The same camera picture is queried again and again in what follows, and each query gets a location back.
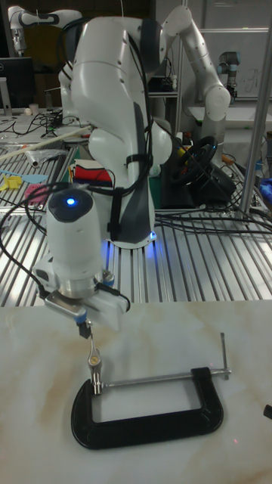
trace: metal post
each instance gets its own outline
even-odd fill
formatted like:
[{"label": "metal post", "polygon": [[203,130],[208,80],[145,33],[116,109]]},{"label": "metal post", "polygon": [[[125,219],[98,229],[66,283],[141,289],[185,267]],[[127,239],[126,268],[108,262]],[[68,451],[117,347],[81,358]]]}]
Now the metal post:
[{"label": "metal post", "polygon": [[7,78],[0,77],[0,93],[5,116],[12,116],[11,100],[8,94]]},{"label": "metal post", "polygon": [[252,200],[252,192],[255,181],[255,165],[261,151],[261,140],[264,134],[265,120],[272,87],[272,18],[267,36],[267,44],[264,53],[264,65],[261,72],[258,102],[254,118],[252,139],[249,150],[249,161],[246,167],[245,182],[241,197],[240,209],[248,213]]}]

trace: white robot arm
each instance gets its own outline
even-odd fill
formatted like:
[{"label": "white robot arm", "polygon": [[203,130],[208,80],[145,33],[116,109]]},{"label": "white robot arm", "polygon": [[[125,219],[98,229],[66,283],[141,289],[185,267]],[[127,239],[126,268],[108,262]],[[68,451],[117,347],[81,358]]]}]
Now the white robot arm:
[{"label": "white robot arm", "polygon": [[218,78],[205,40],[194,23],[189,8],[183,5],[174,8],[166,18],[162,28],[167,42],[167,50],[176,36],[181,37],[196,80],[202,90],[205,105],[202,137],[214,136],[217,139],[218,149],[214,161],[220,163],[230,93]]},{"label": "white robot arm", "polygon": [[[57,10],[50,14],[40,14],[38,11],[33,14],[17,6],[8,9],[8,18],[10,21],[11,35],[14,41],[14,49],[20,57],[26,50],[24,38],[24,29],[32,26],[47,24],[63,29],[68,23],[82,18],[82,14],[76,10]],[[78,111],[75,109],[71,100],[71,79],[72,69],[70,64],[66,64],[59,73],[60,96],[63,108],[63,118],[65,123],[78,124]]]},{"label": "white robot arm", "polygon": [[[86,315],[96,322],[105,323],[107,319],[113,327],[128,303],[123,296],[105,291],[100,240],[111,238],[136,244],[153,230],[154,209],[147,179],[152,163],[152,144],[147,140],[152,138],[150,119],[143,94],[138,96],[139,102],[134,100],[133,88],[138,86],[132,73],[139,68],[144,81],[144,70],[154,68],[148,48],[156,53],[158,66],[165,55],[157,23],[129,19],[128,34],[124,21],[93,19],[85,26],[72,84],[79,114],[124,146],[125,158],[114,157],[110,167],[117,188],[93,188],[92,194],[85,189],[68,189],[53,195],[47,215],[51,254],[34,269],[50,293],[47,304],[79,320],[83,318],[83,322]],[[135,63],[133,57],[138,55]],[[140,58],[144,65],[138,65]]]},{"label": "white robot arm", "polygon": [[81,18],[82,15],[76,10],[56,10],[50,14],[35,14],[24,10],[24,8],[15,5],[8,9],[8,19],[10,22],[11,35],[14,41],[14,49],[19,56],[22,56],[26,50],[23,29],[46,23],[62,29],[69,22]]}]

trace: white marble surface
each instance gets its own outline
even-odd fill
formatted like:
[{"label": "white marble surface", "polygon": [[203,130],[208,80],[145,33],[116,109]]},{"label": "white marble surface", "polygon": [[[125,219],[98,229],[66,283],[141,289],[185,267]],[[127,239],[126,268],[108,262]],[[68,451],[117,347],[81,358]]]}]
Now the white marble surface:
[{"label": "white marble surface", "polygon": [[[272,483],[272,305],[175,302],[133,305],[122,331],[96,327],[105,380],[222,366],[214,379],[224,407],[209,436],[112,451],[88,451],[73,438],[71,406],[88,377],[89,342],[50,309],[0,309],[1,484]],[[192,383],[105,393],[102,420],[196,408]]]}]

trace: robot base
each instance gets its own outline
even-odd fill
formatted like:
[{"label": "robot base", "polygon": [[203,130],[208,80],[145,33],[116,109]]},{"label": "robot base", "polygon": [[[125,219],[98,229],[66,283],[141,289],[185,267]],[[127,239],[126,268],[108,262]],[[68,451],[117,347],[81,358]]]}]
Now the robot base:
[{"label": "robot base", "polygon": [[118,242],[118,241],[112,242],[111,240],[110,242],[116,247],[118,247],[119,249],[133,250],[133,249],[141,249],[142,247],[145,247],[146,245],[150,244],[150,242],[154,242],[155,240],[156,240],[156,233],[151,232],[149,237],[142,240],[141,242],[138,242],[138,244],[129,244],[126,242]]}]

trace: yellow object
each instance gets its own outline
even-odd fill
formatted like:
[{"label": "yellow object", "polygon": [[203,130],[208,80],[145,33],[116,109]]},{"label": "yellow object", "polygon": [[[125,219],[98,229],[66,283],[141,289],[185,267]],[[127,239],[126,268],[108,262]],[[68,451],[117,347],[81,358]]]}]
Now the yellow object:
[{"label": "yellow object", "polygon": [[186,151],[183,148],[178,148],[178,155],[182,157],[186,153]]},{"label": "yellow object", "polygon": [[18,189],[20,185],[22,185],[22,178],[20,176],[12,175],[7,177],[3,175],[3,178],[5,183],[0,187],[0,191],[7,190],[9,188],[11,190]]}]

